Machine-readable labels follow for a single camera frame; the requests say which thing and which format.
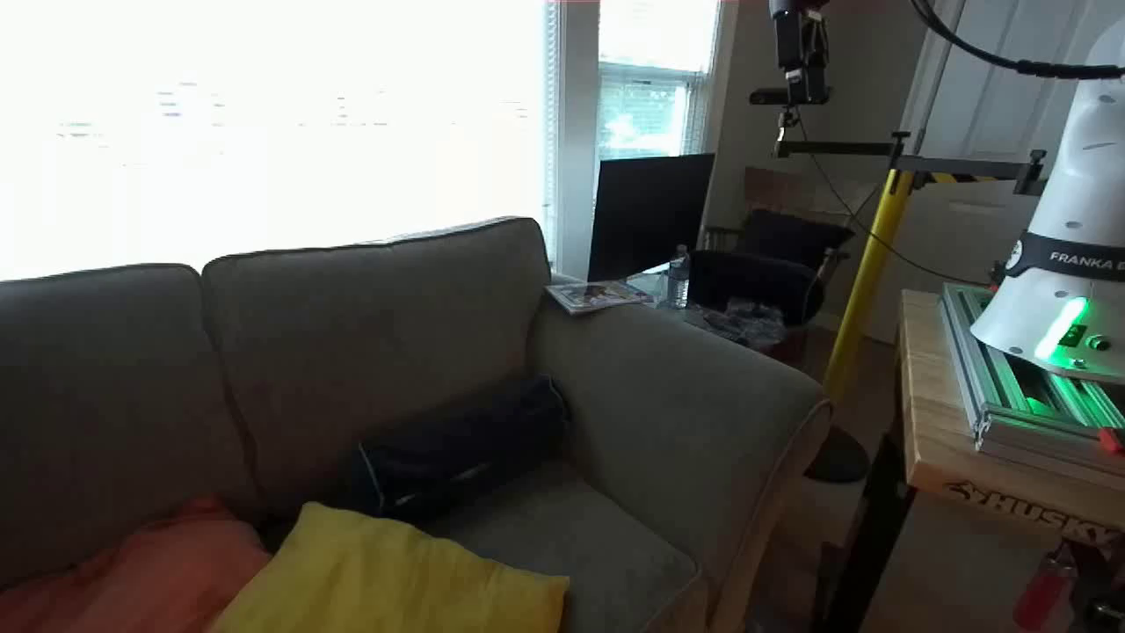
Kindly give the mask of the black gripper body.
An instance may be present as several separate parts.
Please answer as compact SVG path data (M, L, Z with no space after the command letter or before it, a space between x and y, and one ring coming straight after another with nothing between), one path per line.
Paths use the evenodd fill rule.
M757 88L752 104L822 104L830 97L827 63L827 7L830 0L769 0L777 42L777 88Z

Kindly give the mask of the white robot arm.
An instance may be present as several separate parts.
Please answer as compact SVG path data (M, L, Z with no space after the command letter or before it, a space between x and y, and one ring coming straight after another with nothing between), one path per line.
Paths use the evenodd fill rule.
M911 0L929 30L991 65L1071 79L1054 170L970 333L1049 374L1125 378L1125 20L1084 63L1010 59Z

